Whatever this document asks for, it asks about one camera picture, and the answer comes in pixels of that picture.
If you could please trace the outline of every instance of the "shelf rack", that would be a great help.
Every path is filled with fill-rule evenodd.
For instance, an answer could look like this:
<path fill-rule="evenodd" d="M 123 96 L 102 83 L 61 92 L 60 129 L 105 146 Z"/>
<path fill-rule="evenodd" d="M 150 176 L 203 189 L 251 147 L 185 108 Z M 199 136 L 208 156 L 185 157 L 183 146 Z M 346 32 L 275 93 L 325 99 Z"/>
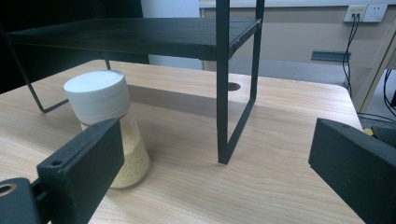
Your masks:
<path fill-rule="evenodd" d="M 255 18 L 230 19 L 230 0 L 217 0 L 216 4 L 215 19 L 91 19 L 7 33 L 6 38 L 14 61 L 26 79 L 12 45 L 99 50 L 104 53 L 108 69 L 106 53 L 109 51 L 216 61 L 218 155 L 219 163 L 227 164 L 256 99 L 264 0 L 257 1 Z M 252 35 L 250 99 L 228 141 L 228 61 Z M 41 111 L 49 112 L 56 107 L 44 109 L 28 79 L 26 83 Z"/>

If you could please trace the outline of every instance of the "electrical outlet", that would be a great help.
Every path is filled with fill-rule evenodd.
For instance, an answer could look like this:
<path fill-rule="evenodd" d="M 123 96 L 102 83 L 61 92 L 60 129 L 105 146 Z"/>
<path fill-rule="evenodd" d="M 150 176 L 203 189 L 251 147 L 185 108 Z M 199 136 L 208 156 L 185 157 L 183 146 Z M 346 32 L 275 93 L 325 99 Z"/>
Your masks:
<path fill-rule="evenodd" d="M 385 11 L 387 11 L 388 5 L 369 5 L 366 9 L 366 13 L 364 14 L 363 21 L 365 22 L 381 22 L 382 18 L 385 15 Z"/>
<path fill-rule="evenodd" d="M 366 12 L 367 5 L 351 5 L 347 8 L 346 17 L 344 21 L 353 21 L 353 15 L 359 15 L 359 21 L 363 21 L 364 13 Z"/>

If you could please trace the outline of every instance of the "white wall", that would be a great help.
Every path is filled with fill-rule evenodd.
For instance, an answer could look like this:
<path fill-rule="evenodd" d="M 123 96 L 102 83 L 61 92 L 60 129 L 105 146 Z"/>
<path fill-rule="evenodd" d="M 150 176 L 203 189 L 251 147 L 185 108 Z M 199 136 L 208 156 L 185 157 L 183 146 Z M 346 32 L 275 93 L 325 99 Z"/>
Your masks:
<path fill-rule="evenodd" d="M 313 50 L 345 51 L 351 23 L 345 23 L 347 7 L 268 7 L 262 24 L 261 59 L 300 63 L 333 62 L 312 61 Z M 214 8 L 206 8 L 203 15 L 213 18 Z M 232 17 L 253 17 L 254 8 L 232 8 Z M 351 82 L 353 103 L 361 110 L 362 99 L 369 99 L 367 87 L 373 74 L 379 71 L 396 26 L 396 6 L 388 6 L 380 23 L 361 23 L 350 46 Z M 253 41 L 250 38 L 234 57 L 251 57 Z M 207 70 L 215 70 L 213 62 L 206 63 Z"/>
<path fill-rule="evenodd" d="M 392 57 L 389 60 L 388 69 L 396 70 L 396 50 L 393 51 Z"/>
<path fill-rule="evenodd" d="M 142 9 L 145 18 L 200 17 L 199 0 L 143 0 Z M 148 57 L 150 64 L 203 69 L 202 62 L 197 59 L 158 55 L 149 55 Z"/>
<path fill-rule="evenodd" d="M 395 0 L 265 0 L 265 7 L 341 7 L 350 5 L 396 5 Z M 256 0 L 231 0 L 231 7 L 255 7 Z M 201 8 L 216 7 L 216 0 L 200 0 Z"/>

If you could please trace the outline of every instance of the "screw hole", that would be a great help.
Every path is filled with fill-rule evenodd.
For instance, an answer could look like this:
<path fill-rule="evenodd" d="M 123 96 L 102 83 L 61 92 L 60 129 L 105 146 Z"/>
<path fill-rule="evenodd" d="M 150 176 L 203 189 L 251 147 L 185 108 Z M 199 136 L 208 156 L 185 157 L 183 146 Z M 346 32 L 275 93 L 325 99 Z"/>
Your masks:
<path fill-rule="evenodd" d="M 14 183 L 10 183 L 10 184 L 5 184 L 0 186 L 0 197 L 9 194 L 10 192 L 12 192 L 15 188 L 17 187 L 16 184 Z"/>
<path fill-rule="evenodd" d="M 237 91 L 239 89 L 241 89 L 241 85 L 239 85 L 238 83 L 234 83 L 234 82 L 228 83 L 228 91 Z"/>
<path fill-rule="evenodd" d="M 52 166 L 57 166 L 57 165 L 62 164 L 62 162 L 63 162 L 63 161 L 53 161 L 53 162 L 51 163 L 51 165 L 52 165 Z"/>

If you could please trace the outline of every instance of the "shelf top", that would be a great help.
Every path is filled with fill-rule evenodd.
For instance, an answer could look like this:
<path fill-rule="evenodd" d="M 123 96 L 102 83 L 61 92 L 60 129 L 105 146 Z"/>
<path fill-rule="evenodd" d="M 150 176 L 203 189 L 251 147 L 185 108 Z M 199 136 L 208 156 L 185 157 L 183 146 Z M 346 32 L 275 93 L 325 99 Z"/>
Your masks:
<path fill-rule="evenodd" d="M 261 26 L 255 18 L 230 20 L 231 57 Z M 8 33 L 11 42 L 216 60 L 216 19 L 93 19 Z"/>

